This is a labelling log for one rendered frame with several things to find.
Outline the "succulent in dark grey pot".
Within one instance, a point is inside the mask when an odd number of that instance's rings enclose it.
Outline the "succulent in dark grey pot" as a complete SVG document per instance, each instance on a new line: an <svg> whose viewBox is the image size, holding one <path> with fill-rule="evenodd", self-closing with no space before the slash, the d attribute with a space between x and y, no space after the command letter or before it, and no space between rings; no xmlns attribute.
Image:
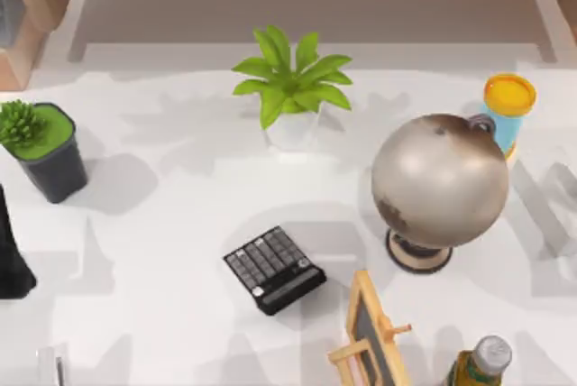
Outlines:
<svg viewBox="0 0 577 386"><path fill-rule="evenodd" d="M15 158L32 184L58 204L88 182L74 120L51 102L0 103L0 145Z"/></svg>

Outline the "black calculator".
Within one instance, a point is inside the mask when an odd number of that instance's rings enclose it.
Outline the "black calculator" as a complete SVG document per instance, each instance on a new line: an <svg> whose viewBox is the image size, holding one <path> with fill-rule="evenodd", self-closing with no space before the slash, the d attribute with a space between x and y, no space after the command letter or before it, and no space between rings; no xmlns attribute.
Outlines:
<svg viewBox="0 0 577 386"><path fill-rule="evenodd" d="M325 271L279 225L227 253L223 261L267 316L326 282Z"/></svg>

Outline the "yellow bottle with grey cap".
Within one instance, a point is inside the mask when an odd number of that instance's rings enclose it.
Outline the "yellow bottle with grey cap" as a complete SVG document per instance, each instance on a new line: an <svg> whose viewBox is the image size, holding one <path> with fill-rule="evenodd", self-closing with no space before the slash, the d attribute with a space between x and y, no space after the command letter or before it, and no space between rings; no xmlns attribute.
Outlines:
<svg viewBox="0 0 577 386"><path fill-rule="evenodd" d="M498 335L484 336L472 350L458 353L442 386L501 386L512 348Z"/></svg>

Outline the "blue can with yellow lid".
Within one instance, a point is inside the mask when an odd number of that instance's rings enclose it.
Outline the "blue can with yellow lid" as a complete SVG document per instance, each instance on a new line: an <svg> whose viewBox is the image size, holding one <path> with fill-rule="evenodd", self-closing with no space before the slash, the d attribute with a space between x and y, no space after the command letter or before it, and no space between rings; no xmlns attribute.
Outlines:
<svg viewBox="0 0 577 386"><path fill-rule="evenodd" d="M525 78L513 73L490 77L483 89L483 111L496 125L495 142L507 160L517 146L517 137L536 103L536 89Z"/></svg>

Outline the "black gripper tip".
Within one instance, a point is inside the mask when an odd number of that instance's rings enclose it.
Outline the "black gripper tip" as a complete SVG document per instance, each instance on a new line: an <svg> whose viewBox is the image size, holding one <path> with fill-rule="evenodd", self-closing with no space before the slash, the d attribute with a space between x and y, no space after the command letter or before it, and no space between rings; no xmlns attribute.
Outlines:
<svg viewBox="0 0 577 386"><path fill-rule="evenodd" d="M24 299L36 286L37 279L14 239L4 188L0 184L0 300Z"/></svg>

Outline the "grey globe on stand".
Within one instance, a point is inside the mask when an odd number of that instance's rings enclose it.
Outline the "grey globe on stand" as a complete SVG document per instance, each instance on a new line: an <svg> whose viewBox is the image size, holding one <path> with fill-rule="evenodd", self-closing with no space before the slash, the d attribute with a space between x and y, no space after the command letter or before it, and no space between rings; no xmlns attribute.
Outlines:
<svg viewBox="0 0 577 386"><path fill-rule="evenodd" d="M371 195L399 268L440 271L455 247L499 219L509 174L496 131L485 114L428 114L405 122L381 145L371 165Z"/></svg>

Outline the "wooden framed blackboard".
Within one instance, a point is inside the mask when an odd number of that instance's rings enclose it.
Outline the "wooden framed blackboard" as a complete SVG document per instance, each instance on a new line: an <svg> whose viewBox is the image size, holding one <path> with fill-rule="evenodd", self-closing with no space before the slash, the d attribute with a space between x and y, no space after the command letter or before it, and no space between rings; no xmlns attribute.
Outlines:
<svg viewBox="0 0 577 386"><path fill-rule="evenodd" d="M356 386L351 362L356 363L362 386L412 386L395 341L397 335L411 330L410 324L392 325L370 274L356 271L346 320L349 344L327 355L339 373L341 386Z"/></svg>

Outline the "leafy plant in white pot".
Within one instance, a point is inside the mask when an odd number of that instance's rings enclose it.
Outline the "leafy plant in white pot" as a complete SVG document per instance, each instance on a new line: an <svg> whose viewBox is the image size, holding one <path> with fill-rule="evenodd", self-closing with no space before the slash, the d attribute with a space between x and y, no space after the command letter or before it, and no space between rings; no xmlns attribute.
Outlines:
<svg viewBox="0 0 577 386"><path fill-rule="evenodd" d="M232 71L246 79L235 96L259 98L259 124L271 146L286 152L304 150L312 141L323 108L352 109L343 86L353 80L342 72L352 61L343 54L319 55L319 34L309 32L292 46L279 27L255 29L261 55L236 64Z"/></svg>

